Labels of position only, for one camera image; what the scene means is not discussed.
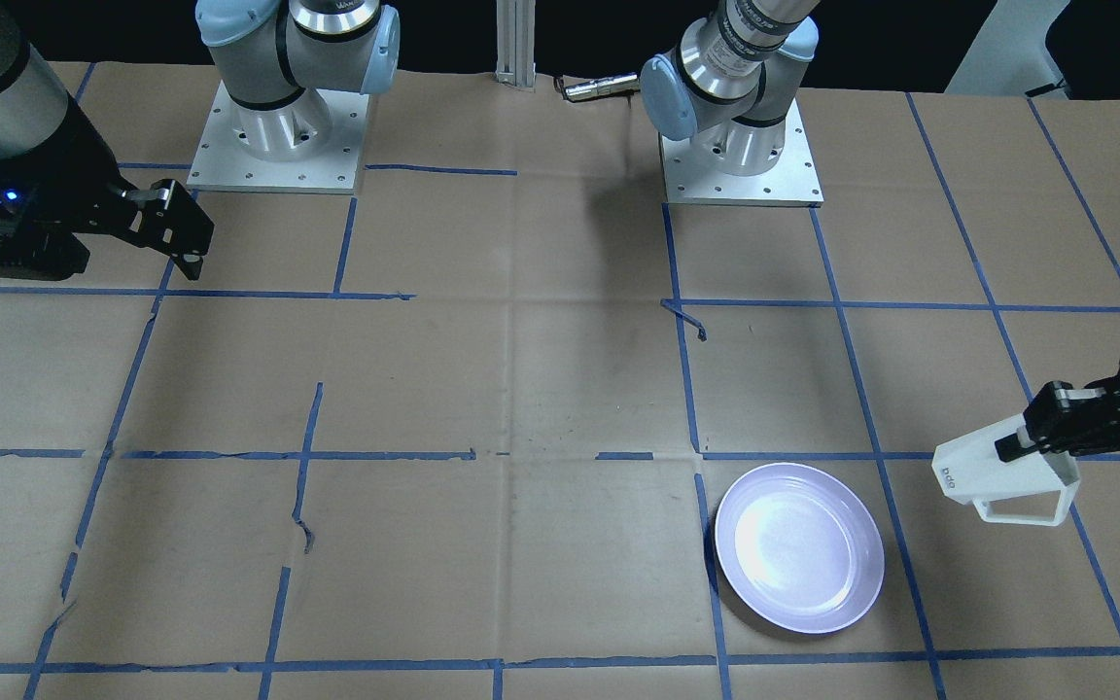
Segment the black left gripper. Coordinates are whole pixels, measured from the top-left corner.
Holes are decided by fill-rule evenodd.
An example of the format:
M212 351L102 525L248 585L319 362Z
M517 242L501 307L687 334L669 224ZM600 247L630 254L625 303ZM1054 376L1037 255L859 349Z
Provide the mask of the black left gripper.
M1074 457L1120 452L1120 360L1111 384L1075 389L1049 381L1021 417L1021 429L995 442L1004 464L1032 452Z

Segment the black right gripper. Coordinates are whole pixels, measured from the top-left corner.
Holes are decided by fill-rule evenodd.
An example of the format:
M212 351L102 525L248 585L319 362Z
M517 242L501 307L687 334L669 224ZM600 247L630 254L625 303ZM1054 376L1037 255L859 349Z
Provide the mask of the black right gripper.
M134 188L68 99L52 136L31 151L0 159L0 278L60 282L84 273L88 248L80 233L162 253L195 282L214 223L177 179Z

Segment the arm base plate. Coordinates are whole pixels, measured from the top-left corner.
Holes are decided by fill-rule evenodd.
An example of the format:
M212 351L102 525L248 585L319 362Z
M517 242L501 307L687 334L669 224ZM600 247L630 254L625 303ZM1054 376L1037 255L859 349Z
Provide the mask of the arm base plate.
M308 88L288 106L253 111L220 85L187 185L200 192L354 195L370 106L368 94Z
M666 202L821 207L825 202L797 102L774 125L726 122L684 141L657 137Z

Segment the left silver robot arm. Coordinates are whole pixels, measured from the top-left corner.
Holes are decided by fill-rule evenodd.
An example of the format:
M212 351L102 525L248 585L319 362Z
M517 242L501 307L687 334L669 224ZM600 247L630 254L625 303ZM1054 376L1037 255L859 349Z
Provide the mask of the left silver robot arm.
M671 203L690 444L903 461L1120 354L1120 102L803 91L806 1L724 1L642 71L706 159L808 137L821 207Z

